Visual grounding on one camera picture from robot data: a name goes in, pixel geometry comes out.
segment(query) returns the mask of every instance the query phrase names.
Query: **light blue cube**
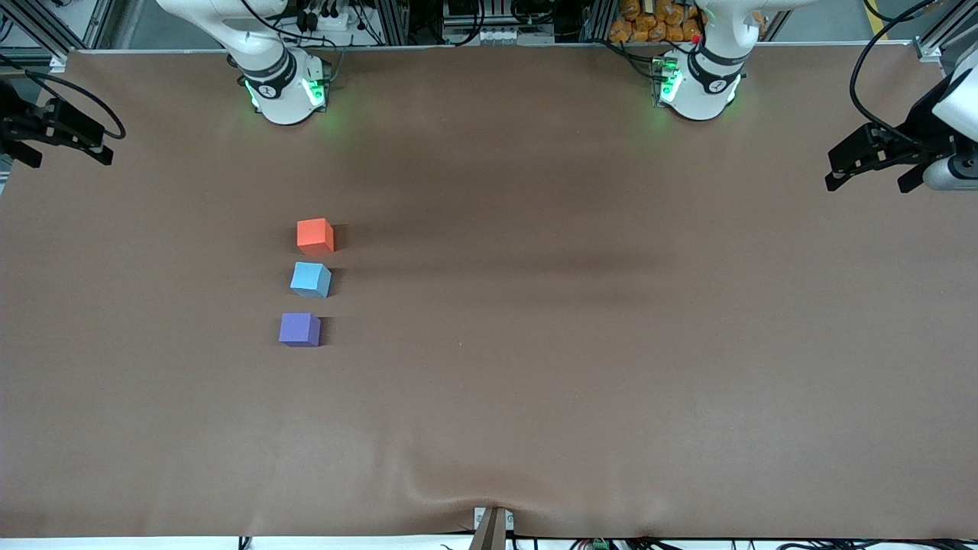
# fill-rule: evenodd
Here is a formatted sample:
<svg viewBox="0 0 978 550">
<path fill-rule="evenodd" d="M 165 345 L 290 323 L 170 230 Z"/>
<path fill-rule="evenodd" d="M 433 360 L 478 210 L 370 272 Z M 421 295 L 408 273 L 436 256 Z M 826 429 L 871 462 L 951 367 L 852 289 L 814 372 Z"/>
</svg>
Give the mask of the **light blue cube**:
<svg viewBox="0 0 978 550">
<path fill-rule="evenodd" d="M 322 263 L 297 261 L 292 272 L 292 290 L 307 298 L 325 298 L 330 295 L 333 274 Z"/>
</svg>

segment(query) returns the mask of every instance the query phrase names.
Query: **white robot link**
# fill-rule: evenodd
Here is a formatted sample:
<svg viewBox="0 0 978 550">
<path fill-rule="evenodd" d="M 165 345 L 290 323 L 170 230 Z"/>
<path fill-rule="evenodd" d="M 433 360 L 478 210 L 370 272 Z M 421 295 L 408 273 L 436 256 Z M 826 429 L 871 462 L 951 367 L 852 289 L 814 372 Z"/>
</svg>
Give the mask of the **white robot link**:
<svg viewBox="0 0 978 550">
<path fill-rule="evenodd" d="M 757 44 L 759 10 L 792 10 L 817 0 L 696 0 L 706 16 L 702 39 L 667 53 L 659 100 L 692 120 L 719 115 L 734 100 L 740 70 Z"/>
<path fill-rule="evenodd" d="M 244 0 L 156 1 L 227 48 L 244 74 L 251 102 L 270 121 L 295 124 L 325 106 L 329 83 L 323 60 L 300 48 L 287 48 L 257 19 L 278 15 L 288 0 L 249 0 L 247 5 Z"/>
</svg>

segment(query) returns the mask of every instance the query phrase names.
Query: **table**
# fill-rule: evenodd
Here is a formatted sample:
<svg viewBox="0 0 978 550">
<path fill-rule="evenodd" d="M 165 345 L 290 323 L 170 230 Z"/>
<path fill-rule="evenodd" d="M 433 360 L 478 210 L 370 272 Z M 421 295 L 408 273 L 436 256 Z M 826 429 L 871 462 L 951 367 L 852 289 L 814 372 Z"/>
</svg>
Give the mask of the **table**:
<svg viewBox="0 0 978 550">
<path fill-rule="evenodd" d="M 220 55 L 72 55 L 130 137 L 0 202 L 0 535 L 978 534 L 978 195 L 824 189 L 858 53 L 759 48 L 694 123 L 601 48 L 357 52 L 293 127 Z"/>
</svg>

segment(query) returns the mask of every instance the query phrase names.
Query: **purple cube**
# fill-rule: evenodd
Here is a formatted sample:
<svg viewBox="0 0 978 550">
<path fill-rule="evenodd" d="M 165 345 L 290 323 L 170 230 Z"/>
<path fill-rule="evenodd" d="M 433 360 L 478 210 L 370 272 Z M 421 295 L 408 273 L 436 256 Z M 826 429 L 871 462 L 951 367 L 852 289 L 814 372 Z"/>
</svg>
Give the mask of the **purple cube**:
<svg viewBox="0 0 978 550">
<path fill-rule="evenodd" d="M 279 342 L 289 347 L 316 347 L 319 331 L 319 317 L 312 313 L 283 313 Z"/>
</svg>

